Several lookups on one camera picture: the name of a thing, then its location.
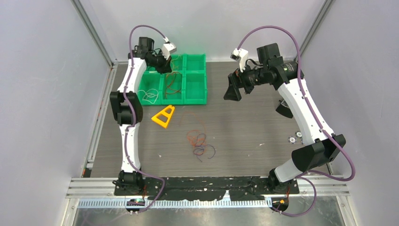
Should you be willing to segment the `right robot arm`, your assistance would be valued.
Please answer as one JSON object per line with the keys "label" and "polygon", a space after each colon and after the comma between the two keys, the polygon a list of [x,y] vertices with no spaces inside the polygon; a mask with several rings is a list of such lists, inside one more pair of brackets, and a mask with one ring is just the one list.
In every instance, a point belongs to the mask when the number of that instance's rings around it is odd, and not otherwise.
{"label": "right robot arm", "polygon": [[251,68],[248,51],[233,50],[231,59],[238,61],[239,67],[228,75],[229,86],[223,98],[240,101],[240,88],[250,94],[255,86],[270,84],[286,102],[287,117],[297,122],[304,147],[294,150],[287,162],[269,172],[269,190],[281,193],[296,176],[333,161],[346,140],[324,121],[297,62],[284,61],[276,43],[257,48],[257,55],[259,64]]}

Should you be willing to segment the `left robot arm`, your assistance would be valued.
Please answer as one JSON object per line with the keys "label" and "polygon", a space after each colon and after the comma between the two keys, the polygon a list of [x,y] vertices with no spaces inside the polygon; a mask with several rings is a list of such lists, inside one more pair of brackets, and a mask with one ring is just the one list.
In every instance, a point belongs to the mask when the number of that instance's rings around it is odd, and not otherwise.
{"label": "left robot arm", "polygon": [[148,67],[157,72],[169,73],[171,54],[176,46],[164,38],[159,50],[154,48],[154,40],[140,37],[138,44],[130,47],[128,68],[117,91],[110,93],[112,114],[119,125],[122,137],[122,166],[115,185],[115,195],[140,195],[144,193],[144,178],[138,151],[138,131],[143,119],[143,107],[138,97],[141,79]]}

